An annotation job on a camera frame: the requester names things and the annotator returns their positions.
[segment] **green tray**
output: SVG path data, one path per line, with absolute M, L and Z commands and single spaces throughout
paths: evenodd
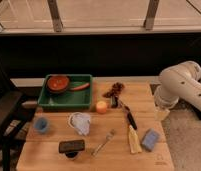
M 90 87 L 80 91 L 66 90 L 61 94 L 52 94 L 46 89 L 46 82 L 50 76 L 47 75 L 38 98 L 38 105 L 43 109 L 77 109 L 89 108 L 92 102 L 92 76 L 89 74 L 64 74 L 69 77 L 69 88 L 90 83 Z

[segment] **white cloth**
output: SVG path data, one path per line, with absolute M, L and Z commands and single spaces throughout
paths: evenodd
M 88 135 L 91 123 L 91 116 L 87 113 L 72 113 L 69 116 L 68 123 L 79 135 Z

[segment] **wooden table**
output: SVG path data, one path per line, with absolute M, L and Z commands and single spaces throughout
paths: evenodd
M 174 170 L 166 138 L 160 121 L 156 120 L 156 108 L 148 83 L 125 82 L 125 89 L 120 96 L 132 110 L 138 125 L 140 140 L 145 132 L 152 128 L 160 134 L 160 139 L 153 152 L 143 149 L 140 154 L 130 154 L 128 144 L 128 126 L 125 114 L 121 109 L 109 109 L 107 114 L 94 112 L 94 104 L 103 98 L 102 94 L 111 88 L 114 82 L 97 83 L 93 86 L 93 105 L 88 113 L 92 116 L 92 124 L 88 136 L 80 136 L 69 127 L 70 112 L 44 113 L 38 108 L 35 119 L 45 116 L 50 122 L 50 129 L 44 135 L 29 128 L 26 143 L 18 161 L 18 171 L 60 171 L 60 170 L 141 170 L 141 171 L 171 171 Z M 116 135 L 108 142 L 96 157 L 91 151 L 97 147 L 111 130 Z M 60 141 L 84 139 L 86 150 L 80 152 L 76 160 L 69 160 L 58 153 Z

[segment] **blue object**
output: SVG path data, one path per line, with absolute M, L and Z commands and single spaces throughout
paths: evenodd
M 159 134 L 153 129 L 149 129 L 143 138 L 141 145 L 148 151 L 152 151 L 159 139 Z
M 47 132 L 49 128 L 49 122 L 46 118 L 40 117 L 38 118 L 34 123 L 34 128 L 41 134 L 44 134 Z

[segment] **sponge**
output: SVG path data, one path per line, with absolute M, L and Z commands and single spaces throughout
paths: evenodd
M 149 129 L 143 138 L 141 145 L 148 151 L 152 151 L 159 139 L 159 134 L 153 129 Z

